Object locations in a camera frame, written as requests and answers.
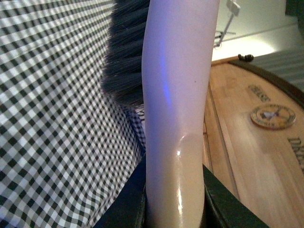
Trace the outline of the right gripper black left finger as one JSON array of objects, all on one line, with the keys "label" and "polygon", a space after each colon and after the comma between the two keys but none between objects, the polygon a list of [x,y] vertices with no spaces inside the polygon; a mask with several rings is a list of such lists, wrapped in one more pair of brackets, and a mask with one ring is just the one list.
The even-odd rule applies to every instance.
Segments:
[{"label": "right gripper black left finger", "polygon": [[118,197],[95,228],[145,228],[146,156],[143,156]]}]

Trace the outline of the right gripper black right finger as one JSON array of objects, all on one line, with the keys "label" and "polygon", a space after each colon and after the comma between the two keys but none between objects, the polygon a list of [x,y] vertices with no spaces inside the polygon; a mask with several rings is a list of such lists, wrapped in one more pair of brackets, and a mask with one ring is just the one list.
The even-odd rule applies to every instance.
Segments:
[{"label": "right gripper black right finger", "polygon": [[266,228],[267,224],[243,205],[206,167],[203,166],[205,206],[203,228]]}]

